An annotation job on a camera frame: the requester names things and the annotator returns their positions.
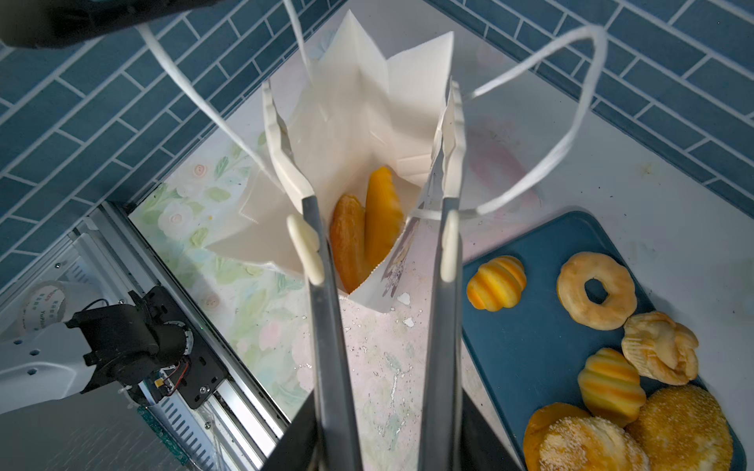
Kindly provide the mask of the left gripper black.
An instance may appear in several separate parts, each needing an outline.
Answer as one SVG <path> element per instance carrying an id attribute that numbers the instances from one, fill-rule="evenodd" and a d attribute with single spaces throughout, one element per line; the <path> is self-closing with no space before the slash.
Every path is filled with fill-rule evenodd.
<path id="1" fill-rule="evenodd" d="M 1 41 L 16 48 L 65 48 L 202 7 L 212 0 L 2 0 Z"/>

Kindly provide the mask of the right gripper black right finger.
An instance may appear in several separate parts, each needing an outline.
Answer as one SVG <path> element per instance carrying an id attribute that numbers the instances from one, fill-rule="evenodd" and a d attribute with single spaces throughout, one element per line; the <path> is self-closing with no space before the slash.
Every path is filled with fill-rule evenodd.
<path id="1" fill-rule="evenodd" d="M 504 447 L 467 392 L 463 392 L 461 407 L 459 453 L 462 471 L 520 471 L 514 456 Z"/>

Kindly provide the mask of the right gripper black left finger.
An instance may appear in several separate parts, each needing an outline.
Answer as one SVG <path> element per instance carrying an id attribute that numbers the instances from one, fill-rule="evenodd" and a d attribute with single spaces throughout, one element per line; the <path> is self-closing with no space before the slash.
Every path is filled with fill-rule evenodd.
<path id="1" fill-rule="evenodd" d="M 317 441 L 315 400 L 311 392 L 261 470 L 315 470 Z"/>

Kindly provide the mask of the metal tongs white tips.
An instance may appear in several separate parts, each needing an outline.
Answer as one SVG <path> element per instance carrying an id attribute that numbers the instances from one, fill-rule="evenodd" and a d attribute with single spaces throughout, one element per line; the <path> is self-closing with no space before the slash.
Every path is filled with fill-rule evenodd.
<path id="1" fill-rule="evenodd" d="M 304 267 L 313 321 L 313 403 L 319 463 L 325 470 L 359 470 L 361 446 L 331 250 L 323 233 L 315 191 L 295 164 L 290 139 L 269 84 L 262 88 L 263 118 L 275 173 L 296 207 L 287 219 L 290 238 Z M 461 467 L 461 252 L 459 195 L 463 184 L 465 126 L 456 82 L 448 87 L 433 152 L 442 163 L 443 200 L 430 312 L 418 467 Z"/>

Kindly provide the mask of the small striped yellow bun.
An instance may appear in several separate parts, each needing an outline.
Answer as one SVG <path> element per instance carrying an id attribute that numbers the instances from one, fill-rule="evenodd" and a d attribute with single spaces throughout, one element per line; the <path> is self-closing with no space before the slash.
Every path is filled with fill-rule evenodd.
<path id="1" fill-rule="evenodd" d="M 503 255 L 479 267 L 467 284 L 467 298 L 477 310 L 497 312 L 517 306 L 526 286 L 523 264 Z"/>

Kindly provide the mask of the ring-shaped bread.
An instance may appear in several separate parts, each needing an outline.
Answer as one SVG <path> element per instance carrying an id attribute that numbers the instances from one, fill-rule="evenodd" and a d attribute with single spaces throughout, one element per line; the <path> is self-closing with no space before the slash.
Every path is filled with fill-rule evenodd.
<path id="1" fill-rule="evenodd" d="M 602 303 L 592 301 L 586 283 L 598 281 L 607 293 Z M 633 278 L 626 267 L 609 255 L 580 252 L 561 268 L 557 294 L 562 306 L 576 323 L 594 330 L 612 331 L 634 314 L 637 297 Z"/>

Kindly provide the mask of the reddish-brown croissant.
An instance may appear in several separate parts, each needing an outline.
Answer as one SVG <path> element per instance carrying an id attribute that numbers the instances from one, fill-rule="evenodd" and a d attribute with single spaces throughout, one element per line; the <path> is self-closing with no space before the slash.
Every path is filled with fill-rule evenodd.
<path id="1" fill-rule="evenodd" d="M 344 194 L 338 201 L 330 227 L 335 267 L 344 291 L 350 294 L 369 276 L 365 257 L 365 209 L 356 196 Z"/>

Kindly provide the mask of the golden long croissant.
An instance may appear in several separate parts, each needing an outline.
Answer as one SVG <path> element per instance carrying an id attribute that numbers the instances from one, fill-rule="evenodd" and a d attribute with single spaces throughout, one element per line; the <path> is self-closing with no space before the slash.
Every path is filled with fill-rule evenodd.
<path id="1" fill-rule="evenodd" d="M 365 206 L 365 257 L 370 269 L 390 253 L 404 224 L 404 213 L 391 170 L 385 166 L 369 179 Z"/>

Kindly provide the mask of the white paper bag with pattern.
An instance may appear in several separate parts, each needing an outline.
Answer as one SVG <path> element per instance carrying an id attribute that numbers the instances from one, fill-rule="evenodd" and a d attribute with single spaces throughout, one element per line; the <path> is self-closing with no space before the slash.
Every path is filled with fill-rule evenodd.
<path id="1" fill-rule="evenodd" d="M 348 294 L 353 301 L 374 310 L 385 310 L 392 302 L 416 224 L 434 220 L 441 225 L 443 168 L 433 146 L 439 141 L 437 133 L 447 107 L 448 87 L 454 82 L 454 40 L 451 33 L 445 33 L 388 58 L 357 18 L 347 14 L 323 56 L 317 60 L 304 57 L 308 85 L 293 115 L 284 118 L 277 109 L 287 128 L 295 164 L 315 191 L 332 259 L 330 227 L 339 199 L 352 194 L 365 209 L 371 174 L 385 166 L 391 170 L 404 224 L 390 253 L 350 294 L 344 291 L 333 259 L 337 293 Z M 592 42 L 594 54 L 571 127 L 509 190 L 470 209 L 459 206 L 460 223 L 512 202 L 564 160 L 573 147 L 606 61 L 606 31 L 595 25 L 569 31 L 501 76 L 469 93 L 461 92 L 465 106 L 582 40 Z M 262 118 L 265 84 L 271 87 L 276 101 L 270 82 L 265 82 L 260 89 Z M 296 207 L 273 168 L 265 125 L 264 137 L 265 152 L 254 155 L 258 177 L 245 187 L 236 208 L 218 221 L 205 245 L 220 256 L 306 279 L 287 227 L 287 219 L 296 213 Z"/>

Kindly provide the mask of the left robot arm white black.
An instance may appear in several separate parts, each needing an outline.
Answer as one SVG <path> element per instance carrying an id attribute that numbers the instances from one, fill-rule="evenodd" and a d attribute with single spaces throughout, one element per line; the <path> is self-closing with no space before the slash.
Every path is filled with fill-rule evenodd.
<path id="1" fill-rule="evenodd" d="M 4 1 L 1 39 L 13 47 L 63 48 L 201 7 L 199 1 Z M 170 381 L 192 409 L 229 372 L 161 286 L 130 304 L 85 307 L 66 322 L 30 329 L 1 345 L 1 411 L 8 413 L 119 383 Z"/>

